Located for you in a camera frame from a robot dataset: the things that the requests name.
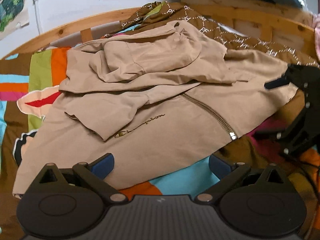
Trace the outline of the beige zip hoodie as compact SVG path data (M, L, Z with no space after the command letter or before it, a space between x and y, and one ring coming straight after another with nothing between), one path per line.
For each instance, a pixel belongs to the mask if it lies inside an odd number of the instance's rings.
M267 90L284 61L233 50L190 23L94 40L67 53L67 77L22 155L13 195L41 168L70 168L106 153L104 179L122 190L208 157L259 126L296 94Z

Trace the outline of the colourful striped brown duvet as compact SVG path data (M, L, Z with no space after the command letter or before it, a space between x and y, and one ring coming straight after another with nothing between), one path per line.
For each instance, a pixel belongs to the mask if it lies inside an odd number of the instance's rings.
M22 194L47 163L70 168L112 153L106 182L121 193L199 194L211 154L254 168L278 163L307 208L300 236L319 239L319 153L300 166L255 128L285 126L301 90L266 90L288 64L318 68L291 46L228 32L184 4L142 6L115 30L74 48L1 61L1 239L19 239Z

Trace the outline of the anime girl poster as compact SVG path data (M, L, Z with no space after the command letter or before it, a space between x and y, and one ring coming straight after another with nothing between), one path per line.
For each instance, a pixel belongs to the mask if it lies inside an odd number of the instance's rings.
M29 24L27 0L1 0L1 40Z

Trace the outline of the wooden bed frame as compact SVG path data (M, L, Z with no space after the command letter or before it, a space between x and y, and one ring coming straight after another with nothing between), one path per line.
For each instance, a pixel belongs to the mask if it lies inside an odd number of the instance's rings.
M12 51L22 62L53 42L79 33L80 43L103 41L123 32L133 35L187 21L200 32L230 49L257 49L287 62L317 61L312 15L298 9L248 0L181 0L152 2L142 7L103 12L61 25L36 36ZM107 25L94 37L92 29Z

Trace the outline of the white wall conduit pipe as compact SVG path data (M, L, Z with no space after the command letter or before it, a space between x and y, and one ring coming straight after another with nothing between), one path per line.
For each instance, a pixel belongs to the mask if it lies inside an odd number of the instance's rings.
M42 25L40 19L40 9L39 9L39 0L33 0L34 10L35 10L35 18L36 18L36 26L39 35L42 34Z

